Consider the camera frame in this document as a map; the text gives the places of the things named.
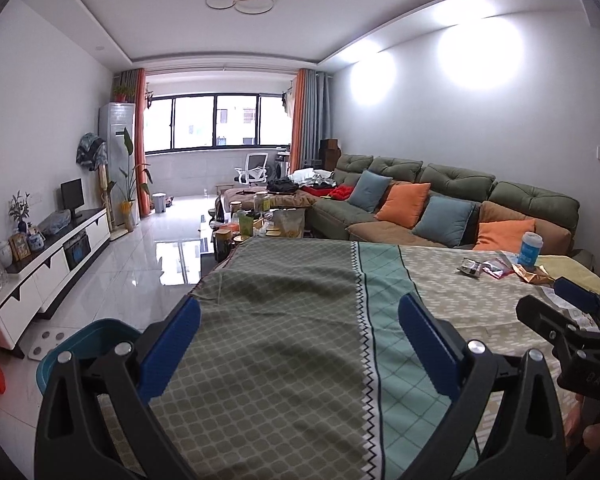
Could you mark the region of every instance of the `teal plastic tub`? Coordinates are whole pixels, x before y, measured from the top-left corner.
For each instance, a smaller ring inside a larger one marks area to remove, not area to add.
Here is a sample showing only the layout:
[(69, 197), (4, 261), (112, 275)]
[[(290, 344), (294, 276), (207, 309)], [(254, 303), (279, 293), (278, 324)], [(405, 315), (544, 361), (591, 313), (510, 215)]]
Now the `teal plastic tub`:
[(108, 353), (123, 341), (135, 343), (140, 335), (141, 332), (119, 319), (99, 319), (88, 324), (60, 343), (40, 361), (36, 371), (38, 389), (44, 395), (51, 370), (58, 362), (60, 352), (68, 350), (78, 359), (93, 359)]

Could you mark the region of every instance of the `zigzag trim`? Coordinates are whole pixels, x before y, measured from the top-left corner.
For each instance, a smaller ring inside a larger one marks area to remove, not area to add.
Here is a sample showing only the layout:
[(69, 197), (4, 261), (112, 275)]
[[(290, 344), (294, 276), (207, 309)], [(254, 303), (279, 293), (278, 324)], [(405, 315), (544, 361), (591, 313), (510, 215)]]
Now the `zigzag trim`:
[(374, 356), (374, 337), (369, 321), (366, 301), (365, 275), (360, 264), (360, 253), (357, 242), (351, 243), (351, 265), (356, 273), (356, 318), (360, 328), (360, 357), (364, 370), (364, 389), (362, 391), (362, 406), (365, 410), (363, 424), (364, 445), (366, 450), (363, 458), (366, 461), (362, 470), (363, 480), (381, 480), (382, 478), (382, 445), (380, 440), (381, 422), (379, 409), (379, 381)]

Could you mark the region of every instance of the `metal screw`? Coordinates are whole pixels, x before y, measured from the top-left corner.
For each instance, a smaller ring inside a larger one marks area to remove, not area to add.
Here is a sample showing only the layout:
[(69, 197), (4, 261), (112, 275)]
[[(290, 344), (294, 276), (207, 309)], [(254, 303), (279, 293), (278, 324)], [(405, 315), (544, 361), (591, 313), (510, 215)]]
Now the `metal screw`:
[(71, 360), (71, 352), (65, 350), (64, 352), (60, 352), (58, 354), (58, 362), (63, 365), (64, 363), (68, 363)]
[(118, 343), (114, 348), (114, 352), (116, 355), (123, 356), (131, 353), (131, 343), (127, 343), (126, 341), (123, 343)]
[(534, 361), (542, 361), (542, 359), (544, 359), (544, 355), (542, 355), (542, 352), (539, 351), (537, 348), (532, 348), (531, 350), (529, 350), (529, 357), (531, 357)]
[(487, 349), (487, 347), (482, 341), (477, 340), (469, 341), (467, 343), (467, 346), (469, 347), (469, 350), (474, 354), (484, 354), (484, 351)]

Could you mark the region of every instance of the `tile floor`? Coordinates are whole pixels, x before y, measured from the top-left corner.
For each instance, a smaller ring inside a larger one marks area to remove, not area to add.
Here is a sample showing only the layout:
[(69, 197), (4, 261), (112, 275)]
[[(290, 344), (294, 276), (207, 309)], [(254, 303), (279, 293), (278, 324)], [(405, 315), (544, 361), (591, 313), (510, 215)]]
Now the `tile floor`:
[[(113, 241), (64, 299), (52, 319), (29, 325), (24, 353), (48, 327), (69, 335), (95, 319), (113, 317), (144, 330), (167, 316), (200, 278), (200, 217), (215, 197), (177, 198), (166, 213), (143, 219), (133, 233)], [(33, 479), (33, 449), (42, 395), (37, 361), (0, 352), (6, 391), (0, 396), (0, 444)]]

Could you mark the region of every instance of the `white trash can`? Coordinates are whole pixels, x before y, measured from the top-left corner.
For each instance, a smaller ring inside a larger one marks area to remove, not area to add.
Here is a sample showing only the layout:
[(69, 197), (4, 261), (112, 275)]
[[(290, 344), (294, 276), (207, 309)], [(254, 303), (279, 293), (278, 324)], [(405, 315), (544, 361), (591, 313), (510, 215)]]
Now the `white trash can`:
[(167, 195), (165, 193), (154, 193), (152, 194), (152, 198), (154, 199), (154, 209), (157, 213), (164, 213), (166, 211), (166, 198)]

